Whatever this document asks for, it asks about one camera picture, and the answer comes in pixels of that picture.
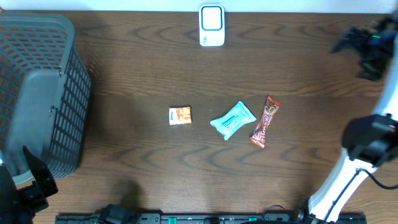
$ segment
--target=red snack wrapper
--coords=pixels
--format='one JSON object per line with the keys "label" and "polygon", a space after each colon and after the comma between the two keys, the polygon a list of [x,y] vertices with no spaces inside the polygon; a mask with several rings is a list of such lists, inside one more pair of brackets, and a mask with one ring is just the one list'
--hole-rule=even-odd
{"label": "red snack wrapper", "polygon": [[264,106],[264,111],[262,112],[260,122],[254,130],[253,136],[250,137],[250,141],[261,148],[264,148],[264,143],[266,142],[266,131],[268,125],[271,123],[272,118],[278,111],[279,107],[280,103],[278,101],[275,101],[270,96],[267,97],[266,105]]}

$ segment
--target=wooden table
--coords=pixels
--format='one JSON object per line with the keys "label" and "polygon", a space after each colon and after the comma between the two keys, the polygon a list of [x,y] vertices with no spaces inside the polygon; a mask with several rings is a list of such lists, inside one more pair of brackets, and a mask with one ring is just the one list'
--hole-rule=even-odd
{"label": "wooden table", "polygon": [[[198,14],[56,12],[75,25],[94,73],[81,166],[36,223],[109,203],[183,212],[299,208],[338,159],[346,123],[368,115],[383,82],[356,78],[358,57],[329,54],[349,26],[380,15],[227,13],[226,42],[203,48]],[[210,126],[239,100],[259,118],[267,95],[282,103],[266,148],[249,141],[257,122],[224,141]],[[169,126],[170,106],[193,124]],[[397,162],[376,173],[396,184]],[[397,191],[366,180],[344,207],[368,223],[396,223]]]}

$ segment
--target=white wall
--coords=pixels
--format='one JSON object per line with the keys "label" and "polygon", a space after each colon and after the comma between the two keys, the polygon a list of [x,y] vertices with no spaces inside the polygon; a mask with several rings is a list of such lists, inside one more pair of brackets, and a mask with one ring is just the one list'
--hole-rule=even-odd
{"label": "white wall", "polygon": [[0,0],[3,9],[197,11],[220,3],[227,12],[388,13],[397,0]]}

